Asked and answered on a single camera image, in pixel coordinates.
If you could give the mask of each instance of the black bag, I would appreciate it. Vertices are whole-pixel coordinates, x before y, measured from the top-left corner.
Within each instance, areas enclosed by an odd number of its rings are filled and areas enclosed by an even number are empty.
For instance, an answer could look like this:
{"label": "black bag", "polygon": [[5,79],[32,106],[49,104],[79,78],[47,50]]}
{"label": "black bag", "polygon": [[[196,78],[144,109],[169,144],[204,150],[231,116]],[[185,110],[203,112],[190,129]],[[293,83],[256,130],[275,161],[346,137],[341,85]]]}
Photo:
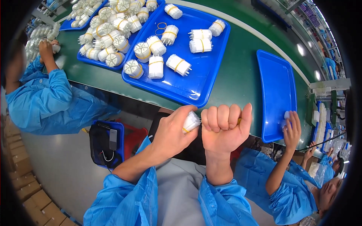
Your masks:
{"label": "black bag", "polygon": [[122,163],[122,157],[116,151],[109,149],[110,129],[110,125],[102,121],[90,127],[90,155],[95,164],[114,169]]}

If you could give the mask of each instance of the blue tray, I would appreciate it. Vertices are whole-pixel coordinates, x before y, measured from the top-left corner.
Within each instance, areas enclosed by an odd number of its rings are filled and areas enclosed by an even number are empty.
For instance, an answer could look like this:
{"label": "blue tray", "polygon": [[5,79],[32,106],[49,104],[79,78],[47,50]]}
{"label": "blue tray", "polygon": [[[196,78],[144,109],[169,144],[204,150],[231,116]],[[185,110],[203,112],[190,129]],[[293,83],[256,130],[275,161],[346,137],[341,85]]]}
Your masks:
{"label": "blue tray", "polygon": [[[137,38],[138,34],[141,34],[143,32],[143,30],[146,28],[146,26],[148,25],[148,23],[150,22],[150,20],[152,19],[152,16],[156,14],[157,11],[159,10],[162,10],[163,11],[163,8],[165,7],[165,0],[157,0],[157,3],[158,3],[158,7],[155,11],[153,12],[149,12],[149,18],[148,20],[142,24],[142,28],[141,30],[135,32],[135,33],[132,33],[132,35],[130,36],[130,38],[128,39],[128,43],[130,44],[130,49],[128,50],[128,52],[125,54],[125,59],[127,59],[127,55],[129,52],[133,52],[133,42],[134,40]],[[85,56],[82,56],[79,52],[77,53],[77,59],[79,61],[83,61],[85,63],[88,63],[88,64],[93,64],[93,65],[96,65],[96,66],[100,66],[100,67],[103,67],[103,68],[106,68],[106,69],[109,69],[109,70],[121,70],[123,68],[123,65],[125,64],[126,60],[124,59],[122,61],[122,63],[116,67],[108,67],[107,64],[105,62],[100,62],[98,60],[92,60],[92,59],[89,59]]]}
{"label": "blue tray", "polygon": [[296,111],[293,68],[280,57],[263,50],[256,52],[263,93],[264,143],[283,139],[284,113]]}
{"label": "blue tray", "polygon": [[104,1],[95,11],[94,13],[89,17],[89,20],[85,23],[85,25],[81,26],[81,27],[72,27],[71,24],[73,21],[75,21],[75,19],[71,19],[71,20],[65,20],[62,25],[60,26],[59,31],[66,31],[66,30],[82,30],[83,28],[85,28],[86,26],[88,26],[88,24],[90,23],[91,19],[98,14],[98,11],[108,2],[108,0]]}
{"label": "blue tray", "polygon": [[117,150],[116,152],[122,157],[122,162],[125,161],[125,153],[124,153],[124,137],[125,137],[125,127],[122,123],[115,121],[102,121],[102,120],[94,120],[93,125],[96,122],[101,121],[110,125],[111,129],[117,130]]}
{"label": "blue tray", "polygon": [[[225,29],[220,36],[212,38],[211,41],[214,46],[211,52],[193,54],[189,48],[190,38],[188,33],[191,29],[208,29],[219,18],[196,9],[176,6],[183,11],[181,18],[174,20],[163,9],[158,11],[142,34],[138,35],[133,45],[131,45],[131,49],[133,49],[136,43],[144,42],[149,36],[155,35],[158,23],[165,22],[167,25],[177,26],[179,31],[175,43],[172,46],[167,46],[167,52],[163,55],[164,77],[149,79],[147,77],[148,62],[139,62],[144,69],[144,75],[140,79],[131,78],[124,72],[122,72],[122,78],[132,85],[185,105],[195,105],[200,108],[205,106],[209,100],[230,34],[230,25],[223,20],[226,25]],[[172,54],[178,55],[191,64],[192,71],[189,71],[188,76],[182,77],[166,66],[166,61]],[[133,51],[129,51],[126,55],[126,61],[131,59],[137,59]]]}

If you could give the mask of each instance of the black cable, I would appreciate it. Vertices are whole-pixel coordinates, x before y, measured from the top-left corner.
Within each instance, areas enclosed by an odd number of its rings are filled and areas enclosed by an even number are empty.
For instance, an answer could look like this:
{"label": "black cable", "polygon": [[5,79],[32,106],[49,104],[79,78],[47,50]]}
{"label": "black cable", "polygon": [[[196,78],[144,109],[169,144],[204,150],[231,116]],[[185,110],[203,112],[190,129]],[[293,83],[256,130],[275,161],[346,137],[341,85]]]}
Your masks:
{"label": "black cable", "polygon": [[318,146],[318,145],[320,145],[320,144],[326,143],[327,141],[330,141],[330,140],[333,140],[333,139],[335,139],[335,138],[337,138],[337,137],[339,137],[339,136],[342,136],[342,135],[345,134],[345,133],[346,133],[346,132],[343,132],[343,133],[341,133],[341,134],[339,134],[339,135],[337,135],[337,136],[335,136],[335,137],[332,137],[332,138],[329,138],[328,140],[323,141],[322,143],[313,145],[313,146],[311,146],[311,147],[303,148],[303,149],[300,149],[300,150],[296,150],[296,151],[299,151],[299,152],[300,152],[300,151],[304,151],[304,150],[307,150],[307,149],[309,149],[309,148]]}

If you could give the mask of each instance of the black pants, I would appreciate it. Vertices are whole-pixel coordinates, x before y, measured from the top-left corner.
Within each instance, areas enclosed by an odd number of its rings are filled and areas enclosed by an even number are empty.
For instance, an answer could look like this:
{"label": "black pants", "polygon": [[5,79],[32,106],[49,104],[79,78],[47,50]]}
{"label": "black pants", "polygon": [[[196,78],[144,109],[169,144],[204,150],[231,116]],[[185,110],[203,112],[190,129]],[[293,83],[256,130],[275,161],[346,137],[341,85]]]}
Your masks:
{"label": "black pants", "polygon": [[[152,135],[152,137],[150,138],[151,142],[153,142],[153,138],[156,134],[160,119],[169,115],[170,114],[164,112],[158,112],[155,115],[150,128],[150,132],[148,133],[149,136]],[[185,148],[181,153],[175,155],[174,158],[191,161],[199,165],[206,165],[205,149],[203,148],[201,137],[201,125],[199,127],[197,138],[192,141],[190,145]]]}

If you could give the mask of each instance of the cardboard box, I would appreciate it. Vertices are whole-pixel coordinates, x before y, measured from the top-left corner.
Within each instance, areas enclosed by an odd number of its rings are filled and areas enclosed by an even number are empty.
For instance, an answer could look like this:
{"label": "cardboard box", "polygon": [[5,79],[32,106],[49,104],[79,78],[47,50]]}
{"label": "cardboard box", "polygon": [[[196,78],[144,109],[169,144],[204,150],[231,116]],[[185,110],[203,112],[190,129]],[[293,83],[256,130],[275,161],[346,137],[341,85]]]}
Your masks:
{"label": "cardboard box", "polygon": [[51,199],[47,196],[44,190],[38,191],[37,193],[32,195],[31,198],[40,210],[43,210],[47,205],[51,203]]}
{"label": "cardboard box", "polygon": [[15,180],[12,180],[13,186],[16,190],[19,190],[20,188],[27,186],[31,182],[36,181],[33,174],[30,175],[24,175],[19,178],[16,178]]}
{"label": "cardboard box", "polygon": [[26,152],[20,153],[13,157],[16,172],[19,176],[25,175],[33,170],[29,155]]}
{"label": "cardboard box", "polygon": [[11,153],[12,156],[16,156],[16,155],[19,155],[19,154],[22,154],[22,153],[26,153],[25,146],[23,145],[23,146],[14,148],[14,149],[10,149],[10,153]]}
{"label": "cardboard box", "polygon": [[27,211],[37,207],[37,205],[35,204],[34,200],[31,197],[23,203],[23,206]]}
{"label": "cardboard box", "polygon": [[67,217],[60,226],[75,226],[75,223]]}
{"label": "cardboard box", "polygon": [[41,189],[40,184],[38,184],[37,181],[34,181],[28,184],[27,186],[22,187],[19,191],[17,191],[17,194],[19,196],[19,199],[24,202],[25,200],[30,198],[33,194],[40,191],[40,189]]}
{"label": "cardboard box", "polygon": [[44,226],[50,220],[50,217],[43,214],[38,207],[35,207],[28,212],[37,226]]}
{"label": "cardboard box", "polygon": [[66,218],[66,216],[60,211],[60,209],[52,202],[43,209],[43,214],[47,217],[55,220],[57,225],[60,225]]}
{"label": "cardboard box", "polygon": [[46,222],[44,226],[58,226],[58,225],[55,223],[55,220],[50,219],[48,222]]}
{"label": "cardboard box", "polygon": [[22,141],[18,141],[18,142],[9,144],[9,148],[10,148],[10,149],[18,148],[18,147],[20,147],[20,146],[24,146],[24,144],[23,144]]}

